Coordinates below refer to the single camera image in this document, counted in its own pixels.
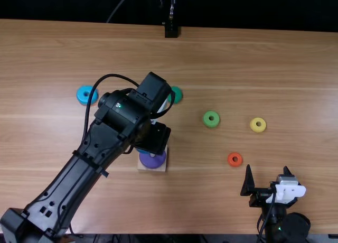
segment red ring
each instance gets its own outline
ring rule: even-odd
[[[242,156],[237,152],[232,152],[228,155],[228,163],[233,167],[238,167],[243,163]]]

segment robotic arm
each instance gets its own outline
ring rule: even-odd
[[[8,243],[56,242],[67,231],[79,205],[106,168],[128,146],[161,154],[170,128],[151,124],[168,95],[168,83],[150,72],[140,86],[104,94],[95,120],[53,182],[24,209],[8,209],[0,225]]]
[[[311,227],[310,220],[300,213],[287,214],[290,208],[302,197],[306,188],[302,186],[296,176],[291,174],[285,166],[283,174],[277,176],[276,181],[270,182],[269,188],[256,188],[250,165],[247,165],[245,180],[241,196],[250,196],[249,206],[262,209],[264,223],[259,230],[256,243],[261,241],[265,230],[266,243],[306,243],[306,237]]]

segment wire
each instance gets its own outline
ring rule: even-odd
[[[270,215],[271,215],[271,211],[272,211],[273,206],[274,206],[274,204],[275,204],[275,200],[276,200],[276,193],[274,192],[274,193],[273,193],[273,200],[272,200],[272,202],[271,202],[269,211],[268,211],[268,213],[267,213],[267,215],[266,215],[266,217],[265,217],[264,223],[263,223],[262,227],[261,227],[260,230],[259,230],[259,234],[258,234],[256,243],[259,243],[259,242],[261,241],[261,237],[262,237],[264,228],[265,228],[266,223],[268,222],[269,217],[270,217]]]
[[[95,240],[96,240],[96,237],[97,237],[97,234],[96,234],[96,235],[95,235],[95,237],[94,237],[93,243],[95,242]]]
[[[130,83],[134,84],[136,87],[139,86],[138,83],[136,83],[134,80],[131,80],[130,78],[127,78],[127,77],[119,75],[119,74],[107,74],[107,75],[104,75],[103,77],[101,77],[99,80],[97,80],[96,83],[93,85],[93,88],[91,89],[89,97],[88,97],[88,102],[87,102],[87,106],[86,106],[86,113],[84,115],[84,126],[83,126],[82,141],[84,140],[86,133],[88,131],[89,111],[90,111],[90,105],[91,105],[91,100],[93,98],[93,94],[94,94],[96,88],[98,87],[98,85],[102,81],[104,81],[106,78],[110,78],[110,77],[121,78],[121,79],[124,79],[126,81],[129,81]]]
[[[69,224],[69,230],[70,230],[70,234],[72,234],[73,236],[78,237],[78,238],[80,238],[80,239],[83,238],[83,234],[76,235],[76,234],[74,233],[73,228],[72,228],[72,224],[71,224],[71,223]]]
[[[256,234],[256,236],[258,237],[258,234]],[[263,238],[263,237],[261,237],[260,242],[261,242],[261,243],[265,243],[265,242],[263,241],[262,238]]]
[[[203,234],[201,234],[202,239],[204,240],[205,243],[208,243],[208,241],[206,240],[205,236]]]
[[[260,222],[262,221],[262,219],[263,219],[263,214],[261,214],[259,216],[258,221],[257,221],[257,231],[258,231],[258,233],[259,233],[259,225],[260,225]],[[265,238],[263,236],[261,237],[260,242],[264,243],[264,241],[262,239],[265,240]]]
[[[171,102],[170,102],[169,107],[166,110],[162,111],[162,112],[152,114],[151,117],[150,117],[150,119],[160,118],[160,117],[164,116],[170,110],[170,108],[173,106],[174,101],[175,101],[175,92],[173,90],[171,90],[170,96],[171,96]]]
[[[132,153],[133,149],[134,149],[134,147],[131,145],[129,150],[127,152],[123,152],[123,154],[130,154],[130,153]]]
[[[111,12],[109,18],[107,19],[106,23],[109,23],[112,16],[116,13],[117,9],[119,9],[119,7],[121,6],[121,4],[124,2],[125,0],[121,0],[118,5],[115,7],[115,9]]]

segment wooden table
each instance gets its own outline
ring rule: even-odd
[[[338,35],[335,33],[0,21],[0,214],[23,208],[79,145],[82,85],[106,73],[138,82],[153,71],[183,100],[161,119],[171,129],[166,173],[119,157],[73,219],[77,233],[256,233],[260,209],[239,195],[245,166],[256,185],[289,169],[307,187],[291,211],[311,233],[338,232]],[[99,93],[130,87],[119,79]],[[202,122],[221,117],[216,129]],[[262,117],[265,132],[249,128]],[[244,163],[232,168],[230,152]]]

